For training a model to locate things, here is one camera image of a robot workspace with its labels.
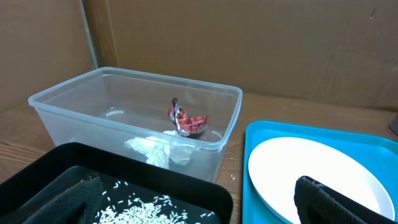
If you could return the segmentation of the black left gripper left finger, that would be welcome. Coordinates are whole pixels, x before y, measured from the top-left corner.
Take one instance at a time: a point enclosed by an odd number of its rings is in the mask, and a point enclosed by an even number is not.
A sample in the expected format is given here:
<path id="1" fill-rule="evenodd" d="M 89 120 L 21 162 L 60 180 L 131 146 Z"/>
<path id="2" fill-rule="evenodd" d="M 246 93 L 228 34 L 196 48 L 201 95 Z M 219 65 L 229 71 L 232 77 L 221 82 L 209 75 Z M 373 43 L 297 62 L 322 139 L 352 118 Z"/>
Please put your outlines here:
<path id="1" fill-rule="evenodd" d="M 100 177 L 82 180 L 44 203 L 2 216 L 1 223 L 92 223 L 102 204 L 102 193 Z"/>

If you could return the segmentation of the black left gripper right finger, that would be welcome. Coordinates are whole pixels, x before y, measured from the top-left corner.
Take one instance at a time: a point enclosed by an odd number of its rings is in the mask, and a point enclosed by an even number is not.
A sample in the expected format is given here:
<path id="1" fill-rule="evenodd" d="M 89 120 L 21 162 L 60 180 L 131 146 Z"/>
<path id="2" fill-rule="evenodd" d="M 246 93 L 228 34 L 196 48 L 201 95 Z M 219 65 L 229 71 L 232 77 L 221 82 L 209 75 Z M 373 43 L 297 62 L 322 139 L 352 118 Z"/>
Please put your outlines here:
<path id="1" fill-rule="evenodd" d="M 309 176 L 296 181 L 294 203 L 301 224 L 397 224 Z"/>

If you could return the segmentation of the white tissue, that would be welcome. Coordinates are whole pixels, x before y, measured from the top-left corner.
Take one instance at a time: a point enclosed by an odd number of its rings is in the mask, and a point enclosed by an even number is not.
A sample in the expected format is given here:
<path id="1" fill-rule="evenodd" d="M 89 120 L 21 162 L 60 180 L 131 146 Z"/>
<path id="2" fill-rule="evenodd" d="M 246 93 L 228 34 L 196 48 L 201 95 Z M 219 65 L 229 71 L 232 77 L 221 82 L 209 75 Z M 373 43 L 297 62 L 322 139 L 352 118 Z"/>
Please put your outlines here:
<path id="1" fill-rule="evenodd" d="M 124 146 L 146 156 L 146 163 L 163 169 L 169 169 L 169 162 L 176 165 L 187 165 L 193 151 L 200 148 L 180 142 L 170 142 L 154 136 L 134 138 L 126 141 Z"/>

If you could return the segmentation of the red snack wrapper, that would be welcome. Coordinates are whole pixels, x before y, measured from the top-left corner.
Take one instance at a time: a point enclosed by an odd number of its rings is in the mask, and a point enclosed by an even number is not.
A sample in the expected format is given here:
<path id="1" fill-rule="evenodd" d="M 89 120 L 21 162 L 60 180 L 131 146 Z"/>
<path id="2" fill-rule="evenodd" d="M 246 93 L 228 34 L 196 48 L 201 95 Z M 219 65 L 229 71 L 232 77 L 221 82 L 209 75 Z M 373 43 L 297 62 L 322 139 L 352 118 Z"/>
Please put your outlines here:
<path id="1" fill-rule="evenodd" d="M 208 116 L 190 116 L 180 105 L 177 98 L 173 98 L 167 111 L 175 129 L 180 136 L 199 134 L 207 128 Z"/>

